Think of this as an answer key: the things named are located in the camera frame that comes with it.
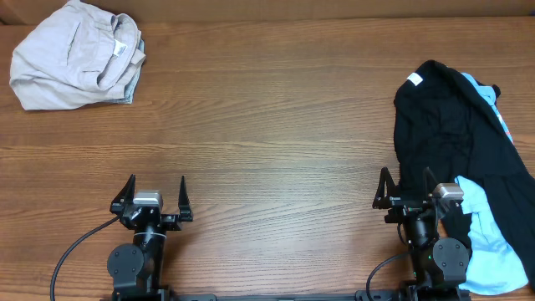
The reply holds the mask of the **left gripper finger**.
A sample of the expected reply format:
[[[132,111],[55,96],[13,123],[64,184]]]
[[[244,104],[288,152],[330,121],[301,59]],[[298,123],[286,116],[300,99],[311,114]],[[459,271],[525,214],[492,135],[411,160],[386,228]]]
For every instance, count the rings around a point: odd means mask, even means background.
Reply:
[[[112,201],[113,204],[131,203],[135,194],[135,174],[131,174],[125,186]]]
[[[191,204],[189,201],[189,196],[187,194],[186,181],[184,176],[181,177],[181,186],[178,197],[178,208],[181,217],[191,216]]]

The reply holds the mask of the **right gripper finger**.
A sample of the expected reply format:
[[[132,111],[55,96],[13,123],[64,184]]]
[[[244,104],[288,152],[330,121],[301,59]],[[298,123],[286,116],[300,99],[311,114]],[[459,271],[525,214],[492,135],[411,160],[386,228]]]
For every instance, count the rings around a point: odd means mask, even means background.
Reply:
[[[435,174],[429,166],[423,170],[423,187],[426,199],[431,199],[434,196],[434,190],[438,185]]]
[[[373,200],[373,208],[391,208],[395,196],[395,183],[387,167],[380,171],[379,184]]]

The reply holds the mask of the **black t-shirt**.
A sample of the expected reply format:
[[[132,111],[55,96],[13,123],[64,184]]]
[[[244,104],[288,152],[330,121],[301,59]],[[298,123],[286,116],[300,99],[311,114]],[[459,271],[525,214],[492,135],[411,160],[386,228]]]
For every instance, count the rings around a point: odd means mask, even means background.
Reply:
[[[500,94],[435,60],[424,62],[396,92],[394,143],[405,196],[424,190],[422,171],[440,182],[457,176],[487,195],[505,241],[534,282],[534,179],[490,103]]]

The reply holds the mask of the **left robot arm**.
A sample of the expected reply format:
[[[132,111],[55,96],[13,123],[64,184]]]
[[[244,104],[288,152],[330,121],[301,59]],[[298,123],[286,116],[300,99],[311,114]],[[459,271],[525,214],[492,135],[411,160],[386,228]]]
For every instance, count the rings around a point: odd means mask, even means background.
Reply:
[[[161,274],[167,233],[178,232],[184,222],[193,221],[184,179],[181,179],[177,207],[177,213],[164,213],[160,192],[137,191],[134,175],[110,203],[110,212],[134,232],[133,241],[116,247],[107,260],[113,279],[113,300],[175,298],[171,287],[161,284]]]

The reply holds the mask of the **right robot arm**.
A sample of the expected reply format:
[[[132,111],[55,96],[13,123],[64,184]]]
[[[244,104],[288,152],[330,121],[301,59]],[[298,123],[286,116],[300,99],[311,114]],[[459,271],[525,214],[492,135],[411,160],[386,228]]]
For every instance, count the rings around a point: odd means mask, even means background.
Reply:
[[[470,293],[459,289],[466,281],[470,254],[465,244],[452,237],[441,237],[439,221],[451,210],[458,209],[464,192],[456,183],[439,183],[430,168],[423,170],[424,195],[410,199],[403,196],[389,170],[380,171],[372,207],[386,210],[385,222],[395,224],[399,239],[407,251],[384,260],[366,280],[369,300],[469,300]],[[373,293],[371,280],[385,265],[408,257],[413,268],[412,280],[403,281],[392,292]]]

